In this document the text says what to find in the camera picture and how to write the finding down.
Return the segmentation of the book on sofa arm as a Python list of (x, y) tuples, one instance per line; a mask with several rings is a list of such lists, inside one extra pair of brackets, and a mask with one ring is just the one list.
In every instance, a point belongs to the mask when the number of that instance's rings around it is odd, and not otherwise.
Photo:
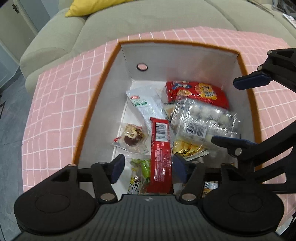
[(296, 20), (293, 16), (289, 16), (287, 14), (282, 14), (282, 15), (294, 28), (296, 28)]

